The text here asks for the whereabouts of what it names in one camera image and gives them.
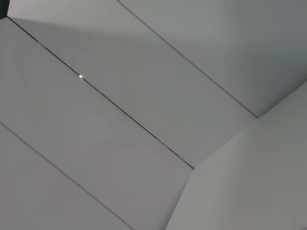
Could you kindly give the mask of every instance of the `white wall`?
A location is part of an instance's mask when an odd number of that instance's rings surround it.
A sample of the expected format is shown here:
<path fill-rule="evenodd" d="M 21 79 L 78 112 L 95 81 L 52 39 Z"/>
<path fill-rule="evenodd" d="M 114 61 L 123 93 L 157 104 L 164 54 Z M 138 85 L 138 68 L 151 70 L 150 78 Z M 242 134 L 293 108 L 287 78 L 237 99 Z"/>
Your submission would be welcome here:
<path fill-rule="evenodd" d="M 304 0 L 120 2 L 258 116 L 307 80 Z"/>
<path fill-rule="evenodd" d="M 131 230 L 0 124 L 0 226 Z"/>
<path fill-rule="evenodd" d="M 307 84 L 192 173 L 167 230 L 307 227 Z"/>
<path fill-rule="evenodd" d="M 254 119 L 115 0 L 11 0 L 9 16 L 193 167 Z"/>
<path fill-rule="evenodd" d="M 9 19 L 0 31 L 0 121 L 133 229 L 165 229 L 191 168 Z"/>

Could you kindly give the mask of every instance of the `white surface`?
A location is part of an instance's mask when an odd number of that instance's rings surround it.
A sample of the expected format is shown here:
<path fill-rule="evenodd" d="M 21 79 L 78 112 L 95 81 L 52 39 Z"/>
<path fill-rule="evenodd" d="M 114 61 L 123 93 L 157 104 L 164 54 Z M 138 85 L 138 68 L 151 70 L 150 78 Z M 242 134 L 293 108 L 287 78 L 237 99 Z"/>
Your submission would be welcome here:
<path fill-rule="evenodd" d="M 135 230 L 163 230 L 191 168 L 8 19 L 0 121 Z"/>
<path fill-rule="evenodd" d="M 0 223 L 4 230 L 131 230 L 0 125 Z"/>
<path fill-rule="evenodd" d="M 258 116 L 307 80 L 305 0 L 120 1 Z"/>
<path fill-rule="evenodd" d="M 192 173 L 167 230 L 307 227 L 307 84 Z"/>
<path fill-rule="evenodd" d="M 194 167 L 254 119 L 115 0 L 11 0 L 9 16 Z"/>

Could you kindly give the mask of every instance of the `white panel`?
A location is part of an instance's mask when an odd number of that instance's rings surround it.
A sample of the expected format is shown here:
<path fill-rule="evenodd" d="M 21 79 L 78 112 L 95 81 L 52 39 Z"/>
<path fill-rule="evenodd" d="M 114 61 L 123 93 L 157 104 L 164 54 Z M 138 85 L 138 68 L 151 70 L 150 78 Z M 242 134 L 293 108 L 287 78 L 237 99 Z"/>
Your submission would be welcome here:
<path fill-rule="evenodd" d="M 0 125 L 3 230 L 131 230 Z"/>
<path fill-rule="evenodd" d="M 115 0 L 12 0 L 9 15 L 192 166 L 254 119 Z"/>
<path fill-rule="evenodd" d="M 135 230 L 162 230 L 191 168 L 8 19 L 0 120 Z"/>
<path fill-rule="evenodd" d="M 307 80 L 304 0 L 120 0 L 260 116 Z"/>
<path fill-rule="evenodd" d="M 307 227 L 307 84 L 192 173 L 167 230 Z"/>

